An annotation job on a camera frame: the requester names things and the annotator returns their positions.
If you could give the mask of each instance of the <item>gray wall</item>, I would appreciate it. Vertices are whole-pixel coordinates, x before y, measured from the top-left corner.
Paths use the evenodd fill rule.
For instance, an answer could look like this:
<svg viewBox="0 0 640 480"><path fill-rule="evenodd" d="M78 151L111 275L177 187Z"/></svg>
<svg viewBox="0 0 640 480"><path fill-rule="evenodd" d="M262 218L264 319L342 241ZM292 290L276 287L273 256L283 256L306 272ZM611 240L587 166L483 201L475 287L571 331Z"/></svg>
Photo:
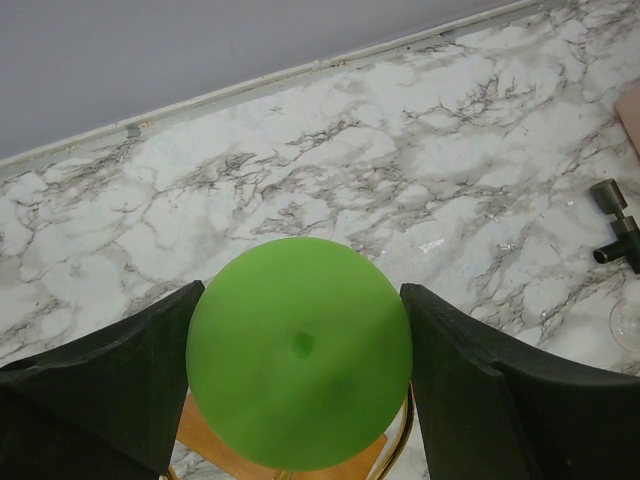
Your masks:
<svg viewBox="0 0 640 480"><path fill-rule="evenodd" d="M2 0L0 158L510 0Z"/></svg>

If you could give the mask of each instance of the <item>marble countertop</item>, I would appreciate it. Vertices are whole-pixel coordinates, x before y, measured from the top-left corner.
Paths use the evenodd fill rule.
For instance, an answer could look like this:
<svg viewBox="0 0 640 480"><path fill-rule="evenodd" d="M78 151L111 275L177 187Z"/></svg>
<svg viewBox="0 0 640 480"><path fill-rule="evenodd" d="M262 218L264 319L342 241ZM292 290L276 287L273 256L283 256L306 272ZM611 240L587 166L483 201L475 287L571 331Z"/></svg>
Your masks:
<svg viewBox="0 0 640 480"><path fill-rule="evenodd" d="M640 78L640 2L593 0L194 115L0 183L0 363L78 338L265 241L352 246L557 355L630 374L638 292L589 200L640 160L613 110ZM228 478L183 448L183 478ZM418 429L392 479L427 478Z"/></svg>

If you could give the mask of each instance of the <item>black metal fitting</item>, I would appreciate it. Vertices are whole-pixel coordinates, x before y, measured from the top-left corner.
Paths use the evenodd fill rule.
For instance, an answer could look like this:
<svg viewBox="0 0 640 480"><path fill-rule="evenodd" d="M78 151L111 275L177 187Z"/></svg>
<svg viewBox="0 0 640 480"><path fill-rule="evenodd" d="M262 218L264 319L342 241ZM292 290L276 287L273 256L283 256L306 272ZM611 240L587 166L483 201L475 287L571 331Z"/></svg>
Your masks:
<svg viewBox="0 0 640 480"><path fill-rule="evenodd" d="M591 187L591 195L603 213L615 215L611 227L618 237L617 242L595 250L593 258L598 263L608 263L626 257L633 271L640 274L640 229L633 217L622 213L627 202L618 184L612 178L604 180Z"/></svg>

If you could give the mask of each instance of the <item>orange object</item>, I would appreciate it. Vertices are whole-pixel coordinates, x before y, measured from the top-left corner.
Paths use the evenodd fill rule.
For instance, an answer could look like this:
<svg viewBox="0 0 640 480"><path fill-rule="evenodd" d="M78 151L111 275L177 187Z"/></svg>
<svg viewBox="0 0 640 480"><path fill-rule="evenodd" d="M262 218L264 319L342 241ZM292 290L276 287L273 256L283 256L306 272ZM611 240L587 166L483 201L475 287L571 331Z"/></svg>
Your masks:
<svg viewBox="0 0 640 480"><path fill-rule="evenodd" d="M189 395L184 404L177 439L204 459L218 466L238 480L272 480L276 475L271 470L237 455L224 445L209 428ZM296 475L296 480L365 480L371 471L387 438L383 435L373 445L351 460L326 470L305 472Z"/></svg>
<svg viewBox="0 0 640 480"><path fill-rule="evenodd" d="M616 110L636 151L640 153L640 83L620 97Z"/></svg>

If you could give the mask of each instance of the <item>green sphere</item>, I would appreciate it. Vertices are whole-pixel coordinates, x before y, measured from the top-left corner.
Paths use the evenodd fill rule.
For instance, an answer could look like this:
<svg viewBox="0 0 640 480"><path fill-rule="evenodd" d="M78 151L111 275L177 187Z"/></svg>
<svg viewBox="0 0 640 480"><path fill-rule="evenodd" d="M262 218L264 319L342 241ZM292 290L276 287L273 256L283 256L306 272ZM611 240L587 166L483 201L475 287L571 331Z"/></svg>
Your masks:
<svg viewBox="0 0 640 480"><path fill-rule="evenodd" d="M193 314L187 372L211 429L246 459L328 468L389 426L412 351L398 293L369 260L316 238L245 252Z"/></svg>

